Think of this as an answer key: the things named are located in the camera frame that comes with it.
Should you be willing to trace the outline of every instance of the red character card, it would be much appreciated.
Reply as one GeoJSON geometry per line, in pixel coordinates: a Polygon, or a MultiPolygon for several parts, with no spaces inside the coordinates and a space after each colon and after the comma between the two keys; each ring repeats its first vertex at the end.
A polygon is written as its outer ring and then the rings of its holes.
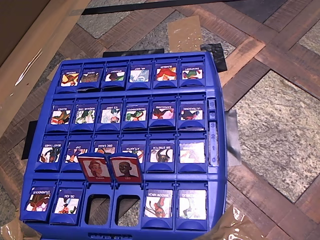
{"type": "Polygon", "coordinates": [[[78,156],[85,178],[90,183],[110,183],[111,177],[104,157],[78,156]]]}

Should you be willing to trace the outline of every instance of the wooden floor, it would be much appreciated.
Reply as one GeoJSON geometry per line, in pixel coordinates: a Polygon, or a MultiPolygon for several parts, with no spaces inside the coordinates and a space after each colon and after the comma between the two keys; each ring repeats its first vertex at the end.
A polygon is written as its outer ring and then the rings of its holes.
{"type": "MultiPolygon", "coordinates": [[[[320,0],[287,0],[263,23],[225,3],[133,11],[100,39],[76,25],[59,52],[65,58],[96,58],[128,51],[173,11],[200,23],[236,49],[220,73],[226,110],[273,70],[320,100],[320,55],[297,42],[320,19],[320,0]]],[[[38,119],[50,82],[26,99],[0,138],[0,181],[19,207],[26,162],[21,161],[28,124],[38,119]]],[[[242,209],[270,240],[320,239],[320,176],[293,204],[244,163],[228,171],[229,204],[242,209]]]]}

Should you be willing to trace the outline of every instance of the blue plastic tray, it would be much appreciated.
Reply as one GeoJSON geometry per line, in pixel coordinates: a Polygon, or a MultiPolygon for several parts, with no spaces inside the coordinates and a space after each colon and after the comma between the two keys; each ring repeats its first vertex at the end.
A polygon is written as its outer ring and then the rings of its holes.
{"type": "Polygon", "coordinates": [[[210,53],[68,60],[60,64],[39,116],[20,219],[42,239],[194,239],[210,231],[224,213],[226,189],[224,104],[210,53]],[[171,109],[173,118],[163,118],[167,111],[156,108],[171,109]],[[198,163],[180,162],[180,144],[189,143],[204,145],[198,163]],[[173,161],[151,162],[156,148],[170,149],[173,161]],[[137,154],[143,183],[88,183],[77,156],[94,151],[137,154]],[[50,198],[30,204],[31,195],[44,189],[49,189],[50,198]],[[170,190],[169,217],[145,215],[149,190],[170,190]],[[180,217],[181,190],[205,191],[205,219],[180,217]],[[87,205],[93,195],[110,198],[104,225],[88,224],[87,205]],[[140,198],[136,226],[116,224],[117,202],[123,195],[140,198]],[[57,212],[64,196],[78,199],[73,214],[57,212]],[[45,205],[45,211],[31,210],[45,205]]]}

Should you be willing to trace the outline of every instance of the black tape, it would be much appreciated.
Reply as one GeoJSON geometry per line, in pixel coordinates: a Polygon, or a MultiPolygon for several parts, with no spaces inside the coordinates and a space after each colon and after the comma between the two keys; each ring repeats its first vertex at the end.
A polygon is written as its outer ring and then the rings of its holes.
{"type": "Polygon", "coordinates": [[[145,55],[145,54],[164,54],[165,50],[152,49],[152,50],[137,50],[137,51],[105,51],[102,55],[103,58],[110,57],[122,57],[122,56],[135,56],[135,55],[145,55]]]}
{"type": "Polygon", "coordinates": [[[228,70],[224,55],[224,49],[222,48],[221,43],[202,44],[200,48],[202,51],[208,51],[212,53],[215,67],[218,73],[225,72],[228,70]]]}
{"type": "Polygon", "coordinates": [[[24,144],[21,160],[28,159],[28,157],[29,157],[31,144],[34,139],[35,131],[37,128],[37,123],[38,123],[38,121],[29,122],[28,132],[26,133],[25,144],[24,144]]]}

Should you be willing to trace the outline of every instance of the character card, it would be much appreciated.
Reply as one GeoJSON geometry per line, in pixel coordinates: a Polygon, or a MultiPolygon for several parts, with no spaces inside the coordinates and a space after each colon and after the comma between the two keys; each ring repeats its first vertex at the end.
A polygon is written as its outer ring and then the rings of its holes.
{"type": "Polygon", "coordinates": [[[99,80],[102,74],[102,68],[84,69],[80,83],[94,83],[99,80]]]}
{"type": "Polygon", "coordinates": [[[104,154],[108,157],[116,153],[118,142],[116,141],[96,141],[94,143],[94,152],[104,154]]]}
{"type": "Polygon", "coordinates": [[[149,218],[171,218],[172,190],[148,189],[144,216],[149,218]]]}
{"type": "Polygon", "coordinates": [[[55,214],[76,214],[82,191],[60,189],[58,202],[56,203],[55,214]]]}
{"type": "Polygon", "coordinates": [[[179,190],[179,217],[206,220],[206,190],[179,190]]]}
{"type": "Polygon", "coordinates": [[[149,73],[152,65],[136,65],[131,66],[130,83],[145,83],[149,82],[149,73]]]}
{"type": "Polygon", "coordinates": [[[174,161],[173,143],[152,143],[150,145],[150,163],[172,163],[174,161]]]}
{"type": "Polygon", "coordinates": [[[63,70],[61,87],[75,87],[79,83],[80,69],[63,70]]]}
{"type": "Polygon", "coordinates": [[[69,124],[72,105],[55,105],[51,116],[50,124],[63,125],[69,124]]]}
{"type": "Polygon", "coordinates": [[[147,118],[148,105],[127,105],[125,110],[125,121],[145,121],[147,118]]]}
{"type": "Polygon", "coordinates": [[[118,182],[141,183],[142,173],[137,157],[114,156],[110,158],[118,182]]]}
{"type": "Polygon", "coordinates": [[[119,124],[121,120],[121,103],[110,103],[101,105],[101,123],[119,124]]]}
{"type": "Polygon", "coordinates": [[[203,120],[204,119],[204,105],[183,103],[181,104],[181,120],[203,120]]]}
{"type": "Polygon", "coordinates": [[[175,118],[175,103],[154,103],[152,107],[152,119],[175,118]]]}
{"type": "Polygon", "coordinates": [[[78,156],[86,154],[90,149],[89,141],[71,141],[66,152],[65,163],[78,163],[78,156]]]}
{"type": "Polygon", "coordinates": [[[177,80],[177,64],[156,65],[156,81],[177,80]]]}
{"type": "Polygon", "coordinates": [[[182,67],[182,80],[203,79],[204,78],[203,67],[204,67],[203,65],[182,67]]]}
{"type": "Polygon", "coordinates": [[[49,204],[53,187],[33,187],[31,189],[30,199],[26,206],[28,212],[45,212],[49,204]]]}
{"type": "Polygon", "coordinates": [[[180,141],[181,164],[203,164],[206,162],[205,140],[180,141]]]}
{"type": "Polygon", "coordinates": [[[142,164],[144,162],[145,148],[144,144],[122,144],[121,146],[123,153],[136,154],[138,156],[139,162],[142,164]]]}
{"type": "Polygon", "coordinates": [[[97,104],[79,104],[76,106],[75,124],[93,124],[95,122],[97,104]]]}
{"type": "Polygon", "coordinates": [[[89,182],[111,182],[107,162],[104,157],[79,156],[78,160],[89,182]]]}
{"type": "Polygon", "coordinates": [[[118,82],[125,80],[126,67],[108,67],[105,82],[118,82]]]}
{"type": "Polygon", "coordinates": [[[57,163],[60,158],[64,141],[44,141],[40,154],[40,163],[57,163]]]}

